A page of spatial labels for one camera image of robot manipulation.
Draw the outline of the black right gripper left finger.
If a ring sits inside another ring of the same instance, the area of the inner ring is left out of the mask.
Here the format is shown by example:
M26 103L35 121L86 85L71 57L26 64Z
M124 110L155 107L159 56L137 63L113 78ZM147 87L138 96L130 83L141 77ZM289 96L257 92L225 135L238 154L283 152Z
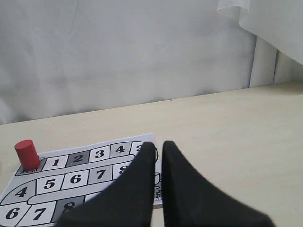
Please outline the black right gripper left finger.
M62 214L58 227L149 227L156 148L145 142L126 170L88 202Z

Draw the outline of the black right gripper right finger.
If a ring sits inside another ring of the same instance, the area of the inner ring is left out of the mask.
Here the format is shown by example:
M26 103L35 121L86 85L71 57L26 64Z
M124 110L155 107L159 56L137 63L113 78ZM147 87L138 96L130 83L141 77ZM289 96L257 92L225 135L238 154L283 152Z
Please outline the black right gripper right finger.
M211 184L175 142L162 147L162 201L167 227L273 227L272 219Z

